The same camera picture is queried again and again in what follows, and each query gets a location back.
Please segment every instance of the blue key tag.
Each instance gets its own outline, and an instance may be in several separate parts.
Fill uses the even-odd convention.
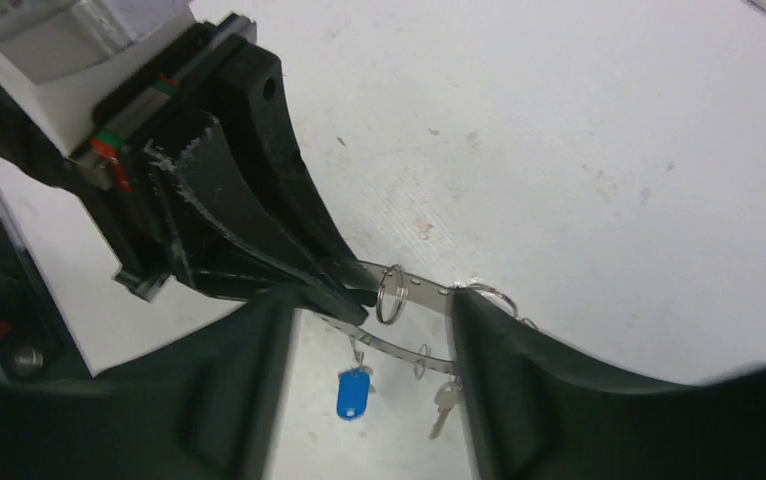
[[[356,420],[365,414],[371,376],[362,368],[339,374],[339,393],[336,396],[336,415],[342,420]]]

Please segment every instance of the metal strip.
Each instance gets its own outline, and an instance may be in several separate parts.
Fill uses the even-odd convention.
[[[387,277],[387,272],[390,272],[389,267],[377,265],[376,263],[356,261],[357,265],[363,270],[367,271],[375,280],[382,282]],[[451,288],[440,285],[426,278],[413,275],[411,273],[403,272],[405,281],[405,287],[409,288],[408,300],[415,302],[423,307],[429,308],[435,312],[445,314],[448,305],[448,298],[452,292]],[[386,281],[392,279],[392,275],[388,275]],[[457,374],[456,362],[451,360],[443,360],[441,358],[422,355],[412,350],[401,348],[397,345],[389,343],[380,337],[374,336],[360,327],[336,320],[332,317],[319,315],[319,317],[327,322],[333,328],[341,331],[345,335],[356,339],[358,342],[364,343],[375,350],[379,350],[387,355],[399,358],[405,362],[409,362],[413,365],[421,365],[424,368],[435,370],[437,372],[445,373],[448,375]]]

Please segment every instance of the white surface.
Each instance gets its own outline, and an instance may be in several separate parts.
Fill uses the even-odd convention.
[[[127,31],[141,41],[184,9],[189,0],[106,0],[106,8]]]
[[[194,8],[259,21],[310,172],[361,257],[482,277],[553,335],[669,380],[766,362],[764,15],[738,0]],[[0,179],[95,369],[229,307],[175,285],[153,305],[128,296],[67,195],[1,164]],[[414,328],[398,335],[443,341]],[[380,393],[344,423],[348,342],[307,318],[298,335],[273,478],[470,478],[458,413],[426,439],[441,379],[369,353]]]

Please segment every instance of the key ring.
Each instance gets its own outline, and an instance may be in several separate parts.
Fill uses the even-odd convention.
[[[492,295],[498,300],[501,300],[502,302],[506,303],[507,306],[510,307],[511,316],[516,319],[518,318],[518,305],[516,305],[513,299],[510,298],[509,295],[507,295],[506,293],[498,290],[495,287],[492,287],[490,285],[486,285],[485,283],[480,283],[480,282],[469,283],[468,285],[465,286],[465,288],[471,288],[472,290],[477,290],[478,292],[483,292],[488,295]]]
[[[353,268],[357,266],[359,266],[362,270],[365,270],[367,273],[369,273],[372,276],[372,278],[374,279],[379,278],[381,281],[381,284],[383,281],[385,281],[387,277],[394,275],[396,271],[396,269],[394,268],[395,266],[384,267],[382,265],[377,265],[375,263],[364,262],[359,260],[345,260],[344,262],[333,261],[332,263],[332,267],[337,272],[343,268],[346,268],[347,269],[346,273],[347,273],[348,271],[352,270]],[[443,315],[446,313],[447,305],[448,305],[448,297],[450,293],[456,289],[456,287],[445,287],[432,280],[428,280],[426,278],[422,278],[417,275],[404,272],[403,270],[401,270],[400,266],[397,266],[397,270],[400,270],[400,274],[403,277],[405,277],[407,281],[409,281],[410,289],[408,293],[409,293],[409,298],[411,302],[417,303],[425,308],[433,310],[437,313],[441,313]],[[507,295],[504,295],[503,293],[501,293],[499,290],[495,289],[494,287],[490,287],[488,285],[486,285],[485,287],[489,290],[489,293],[497,292],[498,298],[506,299],[505,301],[508,301],[508,303],[511,306],[510,308],[515,307],[515,302],[513,302],[512,299],[510,299],[510,297],[508,297]],[[401,299],[401,301],[402,303],[406,302],[406,293],[404,294],[404,298]],[[444,360],[441,358],[433,357],[431,356],[429,350],[427,354],[424,355],[423,353],[421,353],[421,350],[423,349],[423,347],[422,349],[419,349],[419,352],[414,352],[412,350],[407,350],[405,348],[399,347],[398,345],[389,343],[380,337],[377,337],[375,335],[372,335],[366,332],[361,327],[358,327],[356,325],[343,322],[333,317],[328,317],[324,315],[318,315],[318,317],[324,320],[331,327],[341,331],[348,337],[353,338],[356,342],[368,345],[369,347],[375,350],[378,350],[380,352],[383,352],[386,355],[389,355],[391,357],[399,358],[407,363],[412,364],[414,368],[416,366],[420,366],[420,368],[434,370],[440,373],[452,375],[454,377],[459,376],[457,372],[456,362],[452,360]],[[527,324],[528,326],[531,326],[532,328],[535,328],[535,325],[532,325],[533,322],[530,321],[530,319],[516,318],[516,320],[523,322]]]
[[[415,375],[416,380],[421,380],[424,377],[424,373],[427,372],[426,358],[430,356],[430,347],[426,343],[421,345],[418,349],[418,354],[423,358],[416,360],[415,364],[412,366],[412,373]]]
[[[389,313],[389,317],[383,319],[383,295],[386,293],[386,279],[395,276],[395,306],[392,307],[392,311]],[[409,288],[404,285],[404,270],[397,263],[387,268],[383,272],[383,278],[380,279],[380,286],[377,288],[377,305],[374,310],[377,313],[377,321],[383,325],[389,326],[395,323],[401,316],[404,310],[404,306],[407,303],[407,297],[409,296]]]
[[[357,363],[356,368],[362,368],[362,362],[365,360],[365,352],[356,348],[356,338],[349,337],[351,341],[351,350],[354,353],[354,361]]]

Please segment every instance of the silver ring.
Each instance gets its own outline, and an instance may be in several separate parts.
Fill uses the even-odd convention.
[[[386,279],[392,275],[395,276],[395,281],[397,282],[395,287],[395,306],[392,307],[389,316],[384,320],[383,295],[386,293]],[[408,296],[409,289],[404,285],[404,270],[396,263],[383,272],[383,278],[380,279],[380,286],[377,288],[377,305],[375,306],[377,321],[387,326],[395,323],[404,310]]]
[[[536,323],[533,320],[531,320],[531,319],[529,319],[527,317],[521,317],[519,320],[521,320],[521,323],[523,323],[523,324],[527,325],[528,327],[536,330],[537,332],[539,331],[539,327],[536,326]]]
[[[362,367],[362,362],[365,360],[365,352],[356,348],[356,338],[348,337],[351,341],[351,351],[354,354],[354,361],[357,363],[357,368]]]
[[[507,295],[506,293],[498,290],[495,287],[492,287],[490,285],[486,285],[485,283],[480,283],[480,282],[469,283],[468,285],[466,285],[466,288],[471,288],[471,289],[477,290],[478,292],[487,293],[497,298],[498,300],[501,300],[502,302],[506,303],[510,307],[510,310],[512,310],[513,318],[518,319],[518,305],[516,305],[513,299],[510,298],[509,295]]]
[[[424,377],[424,373],[427,372],[427,360],[430,356],[430,347],[425,343],[419,347],[418,352],[422,358],[419,358],[412,366],[412,373],[415,375],[416,380],[421,380]]]

